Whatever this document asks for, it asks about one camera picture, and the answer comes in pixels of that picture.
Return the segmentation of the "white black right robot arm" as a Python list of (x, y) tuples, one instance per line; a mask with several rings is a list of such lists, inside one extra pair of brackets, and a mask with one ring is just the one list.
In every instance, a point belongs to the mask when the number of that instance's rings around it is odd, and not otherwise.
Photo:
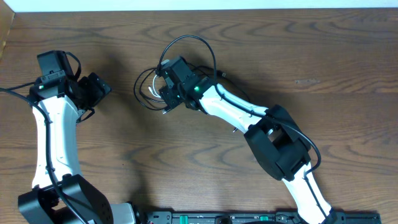
[(323, 198), (312, 172), (309, 150), (315, 144), (304, 135), (281, 106), (254, 105), (226, 90), (208, 77), (200, 77), (182, 57), (164, 60), (157, 67), (164, 78), (160, 97), (165, 112), (178, 105), (216, 116), (244, 134), (259, 165), (274, 179), (281, 180), (292, 195), (298, 216), (307, 223), (334, 223), (336, 214)]

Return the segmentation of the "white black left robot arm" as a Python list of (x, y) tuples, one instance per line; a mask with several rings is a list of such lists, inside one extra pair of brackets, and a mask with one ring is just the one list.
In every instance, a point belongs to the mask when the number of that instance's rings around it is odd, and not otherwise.
[(37, 166), (31, 191), (18, 197), (19, 211), (29, 223), (135, 223), (129, 202), (109, 203), (83, 177), (76, 126), (111, 87), (95, 73), (73, 71), (71, 56), (62, 50), (37, 56), (42, 75), (27, 96), (37, 125)]

